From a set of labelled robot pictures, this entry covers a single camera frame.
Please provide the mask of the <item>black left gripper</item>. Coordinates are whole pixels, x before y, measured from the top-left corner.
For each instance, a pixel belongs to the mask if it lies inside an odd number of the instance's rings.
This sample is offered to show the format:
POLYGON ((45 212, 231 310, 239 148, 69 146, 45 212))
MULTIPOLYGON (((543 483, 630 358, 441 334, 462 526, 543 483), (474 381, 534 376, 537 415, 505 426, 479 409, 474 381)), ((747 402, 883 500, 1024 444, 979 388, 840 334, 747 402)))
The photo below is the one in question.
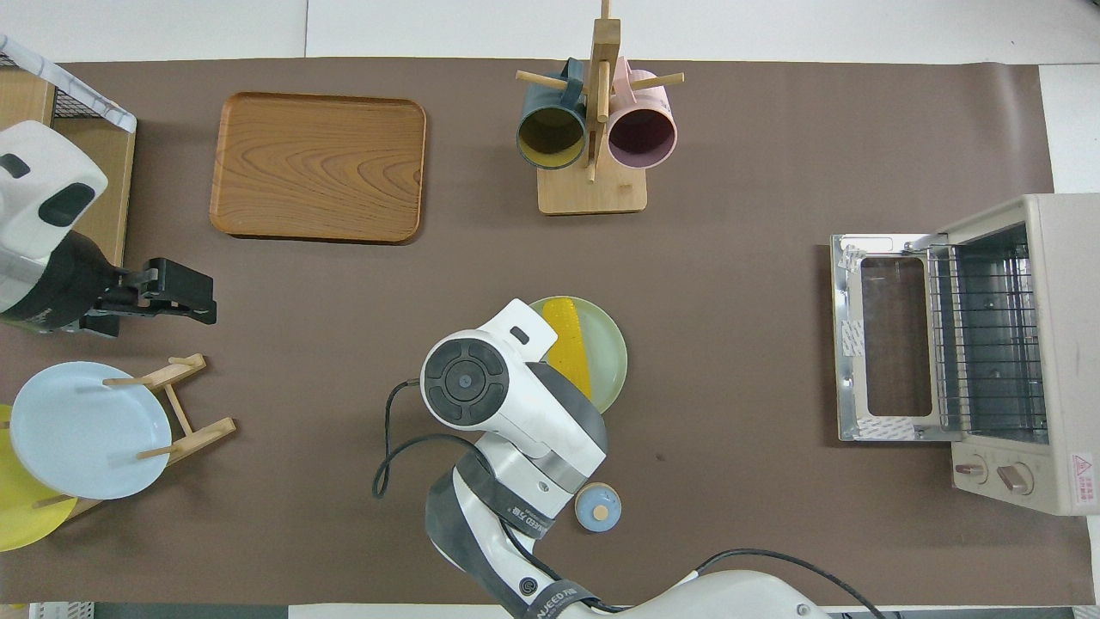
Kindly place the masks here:
POLYGON ((138 270, 116 267, 77 232, 64 236, 42 263, 3 251, 3 324, 118 338, 125 316, 182 316, 213 325, 215 283, 162 257, 138 270))

